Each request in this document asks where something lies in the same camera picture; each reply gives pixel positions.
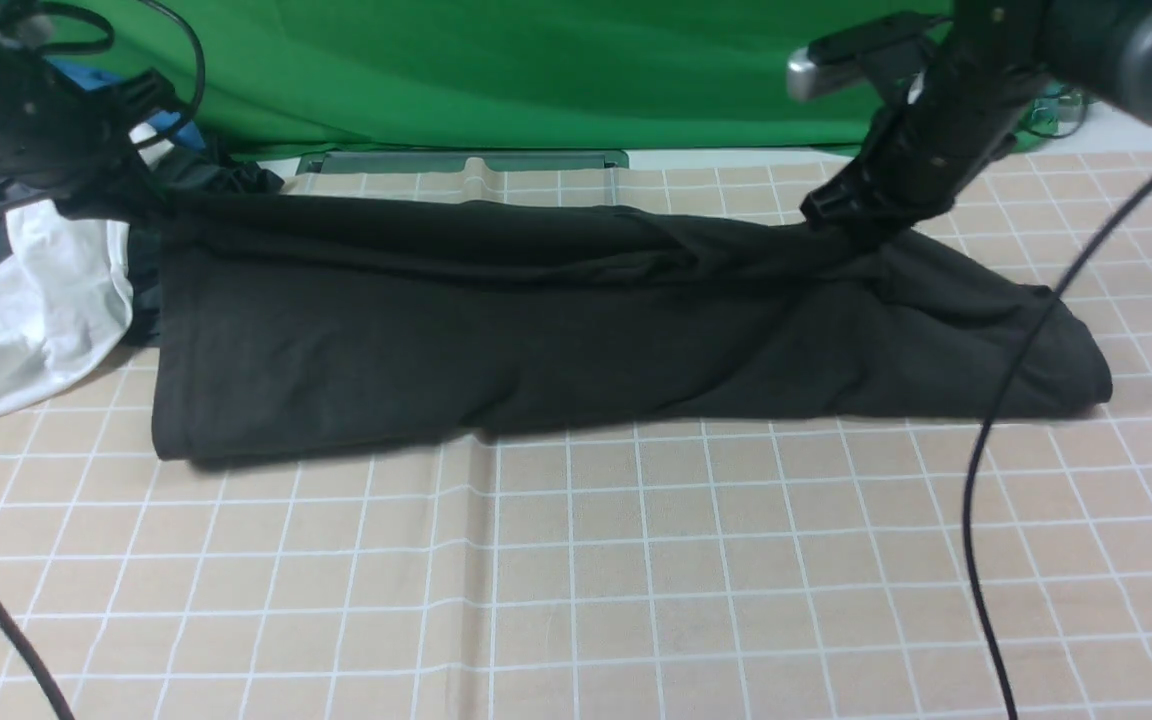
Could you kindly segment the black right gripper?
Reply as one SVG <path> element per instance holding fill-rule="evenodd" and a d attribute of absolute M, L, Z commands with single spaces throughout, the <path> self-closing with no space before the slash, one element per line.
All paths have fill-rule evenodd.
<path fill-rule="evenodd" d="M 956 1 L 909 99 L 881 104 L 855 158 L 801 202 L 814 232 L 873 245 L 952 210 L 1015 146 L 1048 86 L 1038 60 L 1044 1 Z"/>

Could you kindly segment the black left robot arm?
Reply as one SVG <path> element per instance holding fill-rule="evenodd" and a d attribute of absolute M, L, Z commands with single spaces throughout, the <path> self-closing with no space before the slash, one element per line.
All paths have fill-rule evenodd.
<path fill-rule="evenodd" d="M 0 3 L 0 217 L 50 200 L 61 217 L 146 222 L 170 200 L 136 147 L 132 129 L 182 111 L 157 70 L 86 90 L 12 31 L 37 14 L 90 18 L 61 3 Z"/>

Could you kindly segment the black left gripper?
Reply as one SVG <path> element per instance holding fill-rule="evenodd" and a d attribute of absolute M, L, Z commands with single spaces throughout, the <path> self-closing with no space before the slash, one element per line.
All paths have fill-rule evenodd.
<path fill-rule="evenodd" d="M 65 218 L 132 222 L 168 209 L 131 131 L 177 106 L 156 70 L 86 91 L 59 70 L 9 83 L 0 97 L 0 217 L 52 200 Z"/>

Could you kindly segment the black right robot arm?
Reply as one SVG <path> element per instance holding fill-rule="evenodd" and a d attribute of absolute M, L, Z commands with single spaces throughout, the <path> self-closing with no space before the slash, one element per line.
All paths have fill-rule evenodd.
<path fill-rule="evenodd" d="M 814 232 L 870 245 L 947 213 L 1055 83 L 1152 127 L 1152 1 L 955 1 L 943 15 L 867 20 L 788 59 L 795 100 L 861 82 L 882 101 L 867 137 L 799 209 Z"/>

